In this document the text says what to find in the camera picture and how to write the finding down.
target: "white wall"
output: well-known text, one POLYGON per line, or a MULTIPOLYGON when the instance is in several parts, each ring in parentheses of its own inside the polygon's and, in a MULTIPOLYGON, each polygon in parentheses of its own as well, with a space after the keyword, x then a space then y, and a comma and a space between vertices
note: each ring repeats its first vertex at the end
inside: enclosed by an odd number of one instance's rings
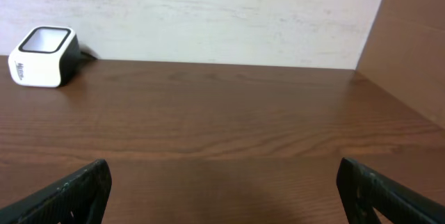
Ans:
POLYGON ((0 0, 0 54, 71 26, 100 58, 354 69, 380 0, 0 0))

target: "white casing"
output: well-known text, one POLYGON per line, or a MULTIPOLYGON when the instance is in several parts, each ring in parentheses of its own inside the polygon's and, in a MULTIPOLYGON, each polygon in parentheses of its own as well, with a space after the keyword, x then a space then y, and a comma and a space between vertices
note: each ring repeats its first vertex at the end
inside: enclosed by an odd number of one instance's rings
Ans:
POLYGON ((35 29, 43 26, 35 27, 28 35, 14 48, 8 58, 9 70, 11 77, 15 83, 23 86, 40 86, 55 88, 61 83, 60 75, 60 59, 76 36, 76 32, 67 27, 47 26, 55 29, 67 29, 69 35, 54 53, 38 53, 29 51, 20 51, 19 47, 28 39, 35 29), (21 63, 22 76, 19 75, 17 64, 21 63))

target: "logo on device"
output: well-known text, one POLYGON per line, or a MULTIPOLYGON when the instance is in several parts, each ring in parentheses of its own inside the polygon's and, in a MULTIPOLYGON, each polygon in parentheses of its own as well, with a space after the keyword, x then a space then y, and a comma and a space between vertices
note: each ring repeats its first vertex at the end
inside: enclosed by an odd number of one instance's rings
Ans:
POLYGON ((23 64, 15 62, 15 68, 17 69, 17 74, 21 81, 23 79, 23 64))

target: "wooden table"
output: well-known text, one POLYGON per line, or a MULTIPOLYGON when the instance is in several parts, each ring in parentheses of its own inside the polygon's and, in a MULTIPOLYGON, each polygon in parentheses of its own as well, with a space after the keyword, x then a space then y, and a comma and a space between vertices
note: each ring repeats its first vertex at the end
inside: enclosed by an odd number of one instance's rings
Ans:
POLYGON ((350 70, 97 61, 18 86, 0 58, 0 207, 105 158, 104 223, 346 223, 354 157, 445 204, 445 134, 350 70))

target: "dark wood surface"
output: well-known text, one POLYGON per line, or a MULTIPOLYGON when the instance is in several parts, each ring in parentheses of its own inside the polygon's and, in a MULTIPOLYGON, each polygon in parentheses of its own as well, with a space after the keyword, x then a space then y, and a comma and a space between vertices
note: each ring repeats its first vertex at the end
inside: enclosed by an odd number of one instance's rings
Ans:
POLYGON ((0 207, 105 158, 104 223, 346 223, 343 156, 445 204, 444 131, 350 70, 97 61, 46 89, 0 58, 0 207))
POLYGON ((358 70, 445 128, 445 3, 383 0, 358 70))

